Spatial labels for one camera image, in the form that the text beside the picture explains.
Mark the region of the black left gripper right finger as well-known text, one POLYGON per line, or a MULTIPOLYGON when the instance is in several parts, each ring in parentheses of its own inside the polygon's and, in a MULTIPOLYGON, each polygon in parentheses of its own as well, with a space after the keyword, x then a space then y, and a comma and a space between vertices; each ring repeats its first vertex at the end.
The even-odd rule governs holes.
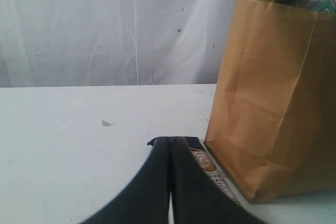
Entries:
POLYGON ((175 223, 261 223, 245 210, 196 137, 170 137, 175 223))

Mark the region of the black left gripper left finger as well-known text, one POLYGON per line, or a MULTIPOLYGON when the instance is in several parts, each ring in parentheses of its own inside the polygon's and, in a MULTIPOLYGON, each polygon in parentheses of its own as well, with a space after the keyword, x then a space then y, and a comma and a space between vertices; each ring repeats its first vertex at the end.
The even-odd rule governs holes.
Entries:
POLYGON ((168 223, 171 180, 167 137, 148 142, 150 154, 126 187, 83 223, 168 223))

